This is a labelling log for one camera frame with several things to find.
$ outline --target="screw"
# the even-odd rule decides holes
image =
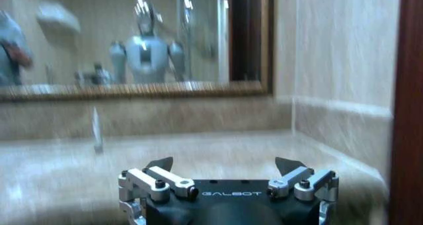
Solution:
[[[266,190],[266,194],[267,194],[273,199],[275,199],[277,196],[278,196],[278,191],[275,191],[273,188],[269,188],[269,189]]]
[[[162,179],[157,180],[157,189],[163,189],[166,187],[166,183]]]
[[[199,189],[197,187],[191,187],[190,190],[189,190],[189,200],[190,201],[194,201],[197,198],[198,198],[198,195],[199,195]]]
[[[147,208],[147,200],[146,200],[146,198],[142,199],[142,207]]]
[[[309,189],[310,188],[310,181],[309,180],[302,180],[300,183],[300,186],[302,186],[302,188]]]

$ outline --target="wooden mirror frame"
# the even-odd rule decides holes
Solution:
[[[3,87],[0,100],[14,102],[270,94],[274,57],[274,0],[230,0],[230,6],[230,83],[183,82],[83,87],[23,85]]]

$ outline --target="humanoid robot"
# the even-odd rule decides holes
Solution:
[[[153,4],[149,1],[138,0],[135,14],[141,35],[131,37],[125,47],[118,43],[114,43],[111,47],[117,83],[126,83],[126,59],[135,83],[165,83],[170,59],[174,63],[175,80],[183,82],[186,66],[182,45],[177,42],[169,45],[162,38],[155,36],[155,13]]]

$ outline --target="metal bracket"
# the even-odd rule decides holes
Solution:
[[[162,179],[166,183],[170,184],[171,189],[175,192],[175,195],[181,198],[187,198],[195,200],[199,194],[199,190],[195,187],[193,179],[182,178],[161,167],[151,167],[149,169],[149,174],[153,177]]]
[[[157,202],[166,202],[170,200],[170,184],[157,180],[139,169],[129,170],[126,188],[131,191],[139,188],[150,194],[151,199]]]
[[[121,210],[127,213],[131,225],[147,225],[147,220],[142,216],[142,208],[138,202],[119,202]]]
[[[294,195],[301,201],[313,201],[316,196],[329,202],[338,201],[340,177],[332,170],[321,170],[294,186]]]
[[[320,209],[320,225],[329,225],[334,216],[336,211],[334,202],[321,202],[321,209]]]
[[[308,167],[300,167],[292,171],[282,179],[270,180],[267,194],[273,199],[285,198],[290,195],[290,190],[296,184],[308,179],[314,173],[314,170]]]

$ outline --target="logo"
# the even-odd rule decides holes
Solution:
[[[203,196],[259,196],[262,192],[203,192]]]

